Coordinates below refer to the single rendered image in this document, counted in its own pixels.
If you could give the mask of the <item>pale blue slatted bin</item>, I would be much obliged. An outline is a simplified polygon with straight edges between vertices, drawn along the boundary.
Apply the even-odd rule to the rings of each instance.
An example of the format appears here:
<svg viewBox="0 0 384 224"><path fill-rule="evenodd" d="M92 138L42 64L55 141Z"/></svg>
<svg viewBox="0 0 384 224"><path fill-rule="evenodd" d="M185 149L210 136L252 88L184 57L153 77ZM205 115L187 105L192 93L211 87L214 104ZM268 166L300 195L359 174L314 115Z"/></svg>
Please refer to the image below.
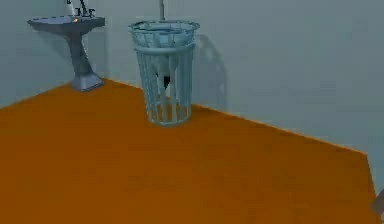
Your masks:
<svg viewBox="0 0 384 224"><path fill-rule="evenodd" d="M129 25L151 123L175 126L190 118L194 35L199 28L199 23L185 20Z"/></svg>

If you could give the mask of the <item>black sink faucet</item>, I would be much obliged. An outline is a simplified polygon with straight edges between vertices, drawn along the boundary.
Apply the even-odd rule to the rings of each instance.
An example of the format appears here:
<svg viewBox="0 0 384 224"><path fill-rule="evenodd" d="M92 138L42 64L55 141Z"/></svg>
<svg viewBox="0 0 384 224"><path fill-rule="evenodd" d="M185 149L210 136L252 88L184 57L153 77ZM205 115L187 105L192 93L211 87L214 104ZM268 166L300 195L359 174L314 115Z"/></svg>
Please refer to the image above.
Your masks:
<svg viewBox="0 0 384 224"><path fill-rule="evenodd" d="M95 9L88 8L86 6L85 0L79 0L79 1L80 1L80 6L75 8L76 15L81 17L88 17L88 18L94 17Z"/></svg>

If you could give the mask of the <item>white bottle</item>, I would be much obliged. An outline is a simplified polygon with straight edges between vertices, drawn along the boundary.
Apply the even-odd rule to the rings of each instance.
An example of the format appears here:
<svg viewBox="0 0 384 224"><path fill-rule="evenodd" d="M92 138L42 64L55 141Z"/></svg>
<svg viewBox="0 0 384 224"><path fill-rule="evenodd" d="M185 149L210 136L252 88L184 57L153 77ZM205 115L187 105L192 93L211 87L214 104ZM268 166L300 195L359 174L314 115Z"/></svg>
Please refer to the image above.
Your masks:
<svg viewBox="0 0 384 224"><path fill-rule="evenodd" d="M65 5L66 5L66 8L67 8L68 15L75 16L76 12L75 12L75 8L73 6L72 1L71 0L65 0Z"/></svg>

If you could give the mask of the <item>grey pedestal sink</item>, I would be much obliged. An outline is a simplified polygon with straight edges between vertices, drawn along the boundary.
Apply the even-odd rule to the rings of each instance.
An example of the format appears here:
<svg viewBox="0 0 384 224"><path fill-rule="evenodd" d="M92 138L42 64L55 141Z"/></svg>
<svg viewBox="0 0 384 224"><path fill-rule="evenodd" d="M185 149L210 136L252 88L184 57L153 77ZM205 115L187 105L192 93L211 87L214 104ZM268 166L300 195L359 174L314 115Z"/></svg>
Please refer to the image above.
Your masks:
<svg viewBox="0 0 384 224"><path fill-rule="evenodd" d="M75 73L71 81L73 89L87 92L104 84L104 81L93 71L82 40L82 37L94 28L105 25L104 17L65 15L30 19L27 23L37 31L62 36L66 40Z"/></svg>

